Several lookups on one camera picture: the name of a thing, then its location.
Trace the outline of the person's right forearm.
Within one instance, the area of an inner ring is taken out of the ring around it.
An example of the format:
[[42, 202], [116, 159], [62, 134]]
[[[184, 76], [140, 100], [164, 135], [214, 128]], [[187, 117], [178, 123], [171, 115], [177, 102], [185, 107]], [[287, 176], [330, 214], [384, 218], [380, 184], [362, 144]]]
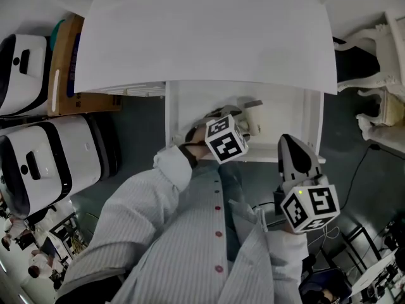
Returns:
[[305, 234], [293, 234], [283, 230], [266, 233], [273, 276], [275, 304], [302, 304], [302, 261], [308, 256], [308, 240]]

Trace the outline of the teal round object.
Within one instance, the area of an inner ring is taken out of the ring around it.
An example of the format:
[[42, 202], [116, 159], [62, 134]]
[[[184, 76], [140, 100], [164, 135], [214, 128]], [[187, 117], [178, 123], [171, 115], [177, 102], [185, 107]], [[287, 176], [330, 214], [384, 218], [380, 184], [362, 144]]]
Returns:
[[55, 27], [53, 28], [53, 30], [52, 30], [52, 32], [51, 32], [50, 40], [52, 40], [52, 41], [55, 41], [55, 40], [56, 40], [56, 37], [57, 37], [58, 31], [59, 31], [59, 28], [60, 28], [61, 24], [62, 24], [64, 21], [65, 21], [65, 19], [62, 19], [62, 20], [60, 20], [60, 21], [55, 25]]

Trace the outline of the large white black robot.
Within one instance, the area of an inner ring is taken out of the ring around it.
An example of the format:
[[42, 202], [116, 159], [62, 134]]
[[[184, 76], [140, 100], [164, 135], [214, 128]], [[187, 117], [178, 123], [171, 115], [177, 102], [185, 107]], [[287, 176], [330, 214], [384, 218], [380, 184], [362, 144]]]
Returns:
[[20, 219], [115, 176], [120, 165], [118, 136], [108, 113], [0, 130], [0, 196]]

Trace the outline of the white chest of drawers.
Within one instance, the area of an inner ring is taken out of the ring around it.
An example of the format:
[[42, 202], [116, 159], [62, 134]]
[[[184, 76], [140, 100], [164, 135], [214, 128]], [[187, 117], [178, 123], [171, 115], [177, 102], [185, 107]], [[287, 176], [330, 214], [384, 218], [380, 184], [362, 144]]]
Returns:
[[69, 0], [87, 12], [75, 92], [183, 80], [337, 93], [320, 0]]

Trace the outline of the small white black robot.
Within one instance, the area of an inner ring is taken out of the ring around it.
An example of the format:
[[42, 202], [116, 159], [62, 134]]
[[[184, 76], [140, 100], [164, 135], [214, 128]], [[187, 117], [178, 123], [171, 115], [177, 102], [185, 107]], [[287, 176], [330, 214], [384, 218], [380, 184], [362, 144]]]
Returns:
[[0, 43], [0, 117], [47, 113], [49, 38], [11, 34]]

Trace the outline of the ornate white vanity table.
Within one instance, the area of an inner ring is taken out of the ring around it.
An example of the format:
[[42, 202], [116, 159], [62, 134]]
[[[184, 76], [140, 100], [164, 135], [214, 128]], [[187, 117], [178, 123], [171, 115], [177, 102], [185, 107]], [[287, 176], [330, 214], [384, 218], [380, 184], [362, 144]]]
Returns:
[[336, 51], [346, 51], [364, 39], [371, 40], [375, 43], [375, 56], [380, 66], [380, 71], [369, 77], [338, 83], [339, 92], [349, 87], [386, 87], [392, 94], [405, 96], [405, 16], [397, 17], [390, 9], [384, 16], [385, 23], [359, 30], [346, 37], [345, 43], [334, 44]]

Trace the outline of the brown cardboard box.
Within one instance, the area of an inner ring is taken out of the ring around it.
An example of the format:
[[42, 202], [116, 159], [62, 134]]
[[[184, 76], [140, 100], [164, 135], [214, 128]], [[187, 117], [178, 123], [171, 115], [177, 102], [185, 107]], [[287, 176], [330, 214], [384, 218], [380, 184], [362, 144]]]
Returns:
[[54, 42], [47, 97], [47, 114], [50, 117], [122, 109], [120, 96], [74, 91], [83, 24], [83, 17], [70, 16], [61, 24]]

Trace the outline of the dark blue chair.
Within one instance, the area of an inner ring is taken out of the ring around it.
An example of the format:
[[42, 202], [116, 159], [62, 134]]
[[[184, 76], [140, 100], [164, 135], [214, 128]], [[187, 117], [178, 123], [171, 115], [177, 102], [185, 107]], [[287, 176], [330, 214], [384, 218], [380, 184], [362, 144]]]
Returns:
[[352, 295], [352, 286], [339, 268], [303, 268], [301, 279], [302, 304], [342, 304]]

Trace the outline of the ornate white cushioned stool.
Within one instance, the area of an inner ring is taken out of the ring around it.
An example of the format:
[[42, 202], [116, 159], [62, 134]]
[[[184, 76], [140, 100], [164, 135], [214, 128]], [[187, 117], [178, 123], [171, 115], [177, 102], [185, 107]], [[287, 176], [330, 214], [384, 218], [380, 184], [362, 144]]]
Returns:
[[358, 95], [371, 98], [371, 108], [356, 115], [361, 130], [371, 127], [405, 127], [405, 102], [382, 88], [358, 90]]

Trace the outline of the striped white shirt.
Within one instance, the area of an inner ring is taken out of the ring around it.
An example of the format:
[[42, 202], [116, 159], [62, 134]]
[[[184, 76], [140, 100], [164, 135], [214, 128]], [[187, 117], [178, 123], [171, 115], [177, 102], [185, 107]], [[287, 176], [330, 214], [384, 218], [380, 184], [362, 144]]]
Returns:
[[246, 222], [233, 264], [214, 172], [191, 176], [178, 207], [129, 271], [84, 284], [65, 281], [56, 304], [275, 304], [270, 254], [257, 216]]

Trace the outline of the cream hair dryer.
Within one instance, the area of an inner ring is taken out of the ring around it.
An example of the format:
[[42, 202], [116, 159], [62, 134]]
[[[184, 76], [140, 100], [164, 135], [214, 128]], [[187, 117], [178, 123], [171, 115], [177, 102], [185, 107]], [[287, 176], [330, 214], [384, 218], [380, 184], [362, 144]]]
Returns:
[[265, 105], [261, 99], [239, 98], [238, 107], [242, 113], [237, 120], [246, 119], [249, 122], [251, 136], [260, 136], [266, 132]]

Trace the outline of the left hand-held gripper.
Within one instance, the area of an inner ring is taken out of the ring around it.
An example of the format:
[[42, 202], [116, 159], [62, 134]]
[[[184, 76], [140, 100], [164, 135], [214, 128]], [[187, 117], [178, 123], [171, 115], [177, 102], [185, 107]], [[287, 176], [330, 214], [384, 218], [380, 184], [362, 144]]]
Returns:
[[205, 143], [219, 164], [233, 161], [248, 152], [245, 137], [251, 137], [249, 122], [239, 120], [236, 124], [232, 115], [240, 115], [242, 110], [234, 105], [217, 108], [208, 115], [227, 115], [206, 124]]

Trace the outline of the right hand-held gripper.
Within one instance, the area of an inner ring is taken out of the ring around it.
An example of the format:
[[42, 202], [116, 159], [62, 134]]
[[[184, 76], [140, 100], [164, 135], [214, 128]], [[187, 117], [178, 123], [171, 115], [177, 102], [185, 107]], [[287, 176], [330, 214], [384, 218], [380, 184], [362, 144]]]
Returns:
[[326, 175], [320, 175], [318, 157], [308, 145], [290, 134], [282, 134], [278, 141], [278, 169], [284, 182], [314, 177], [292, 187], [281, 202], [294, 233], [322, 229], [339, 216], [336, 188]]

